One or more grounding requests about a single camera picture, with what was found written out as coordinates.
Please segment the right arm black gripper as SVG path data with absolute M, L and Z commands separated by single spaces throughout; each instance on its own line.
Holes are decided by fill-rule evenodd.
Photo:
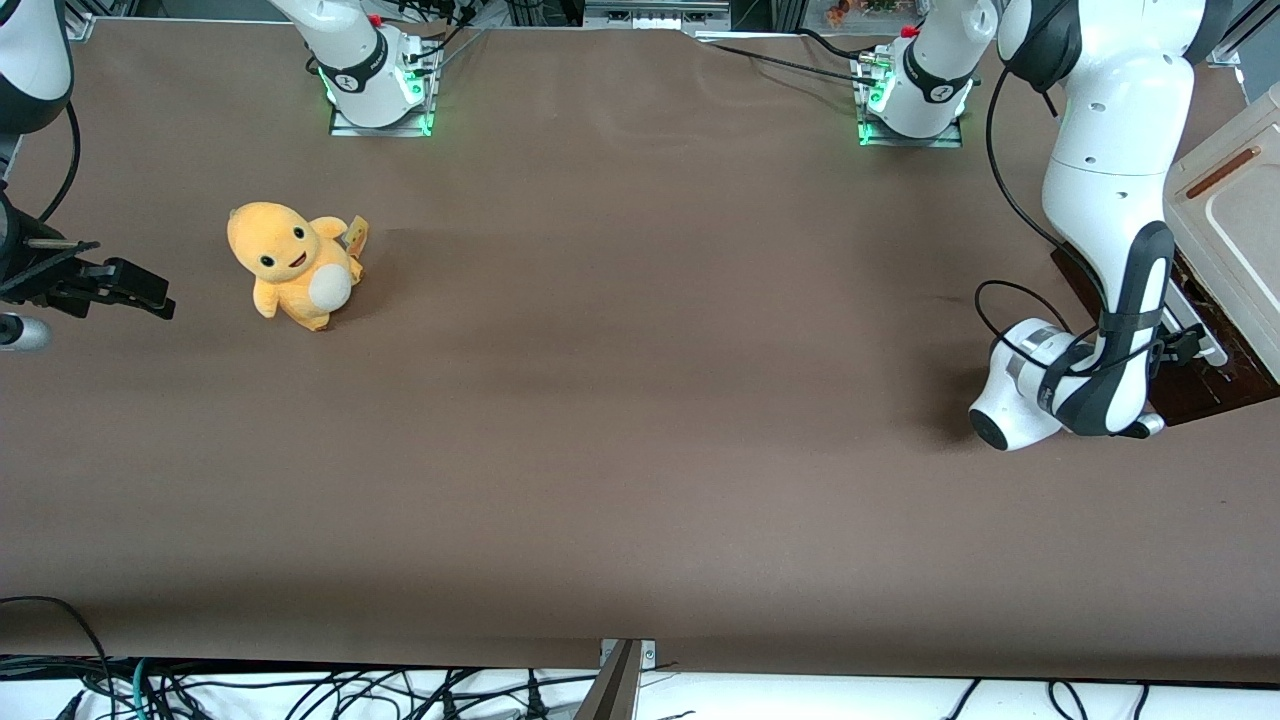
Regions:
M 93 304 L 106 302 L 97 281 L 84 274 L 96 265 L 81 258 L 99 247 L 93 241 L 4 240 L 1 300 L 86 318 Z M 138 309 L 166 322 L 175 314 L 177 301 L 166 299 L 166 279 L 123 258 L 105 261 L 104 287 L 113 292 L 109 305 Z

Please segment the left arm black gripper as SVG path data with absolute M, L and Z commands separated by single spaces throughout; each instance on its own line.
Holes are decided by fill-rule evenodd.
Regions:
M 1178 336 L 1160 336 L 1152 347 L 1149 369 L 1160 370 L 1162 366 L 1183 366 L 1184 355 L 1199 355 L 1204 338 L 1202 325 L 1189 325 L 1181 329 Z

